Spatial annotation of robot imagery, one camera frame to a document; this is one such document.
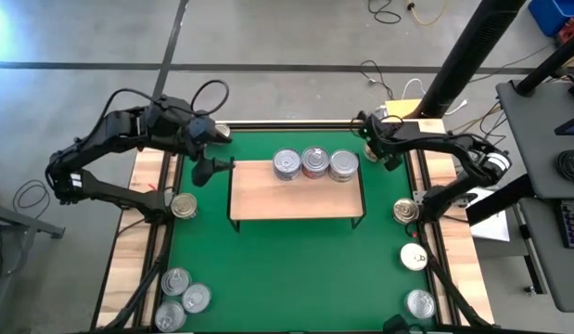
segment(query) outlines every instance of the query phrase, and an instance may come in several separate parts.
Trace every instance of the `table leg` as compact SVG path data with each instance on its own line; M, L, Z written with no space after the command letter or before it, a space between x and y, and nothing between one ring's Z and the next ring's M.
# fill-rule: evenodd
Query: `table leg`
M501 212L517 203L518 200L534 196L531 181L527 174L519 176L507 186L466 209L470 225L480 223L497 212Z

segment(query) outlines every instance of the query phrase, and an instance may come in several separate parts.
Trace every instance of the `white paper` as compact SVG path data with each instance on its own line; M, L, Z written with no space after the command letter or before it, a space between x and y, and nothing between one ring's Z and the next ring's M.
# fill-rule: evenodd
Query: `white paper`
M478 202L481 199L487 198L493 191L474 188L468 193L476 194L477 197L470 202L470 205ZM492 240L507 241L509 242L509 230L507 229L507 217L505 216L505 211L497 212L491 217L483 220L482 222L470 227L472 231L472 237L474 238L487 238Z

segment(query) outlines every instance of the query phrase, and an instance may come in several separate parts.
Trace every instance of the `white cable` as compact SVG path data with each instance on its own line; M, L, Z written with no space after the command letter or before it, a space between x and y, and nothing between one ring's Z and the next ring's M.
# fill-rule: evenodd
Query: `white cable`
M404 99L404 97L406 96L406 90L408 89L408 86L412 82L415 82L415 81L418 81L420 83L420 90L423 91L423 95L427 93L427 92L425 92L425 88L423 88L423 82L420 81L420 79L418 79L418 78L413 78L413 79L410 79L410 81L408 83L406 83L406 86L404 87L404 90L402 91L402 98L401 99Z
M447 112L445 113L445 116L449 116L449 115L455 113L455 112L458 111L459 109L463 108L466 104L468 104L468 100L465 99L464 101L462 101L462 103L460 103L459 106L457 106L456 109L454 109L454 110L452 110L452 111L447 111Z

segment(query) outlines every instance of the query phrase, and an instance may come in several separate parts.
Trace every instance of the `blue bin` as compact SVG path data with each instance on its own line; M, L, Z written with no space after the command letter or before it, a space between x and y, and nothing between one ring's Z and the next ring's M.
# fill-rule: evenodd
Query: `blue bin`
M574 0L531 0L528 9L540 30L552 37L574 17Z

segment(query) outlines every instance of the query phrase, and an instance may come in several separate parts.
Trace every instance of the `keyboard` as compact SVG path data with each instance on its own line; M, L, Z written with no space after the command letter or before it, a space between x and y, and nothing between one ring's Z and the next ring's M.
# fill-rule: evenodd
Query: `keyboard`
M574 200L561 200L558 224L565 247L574 249Z

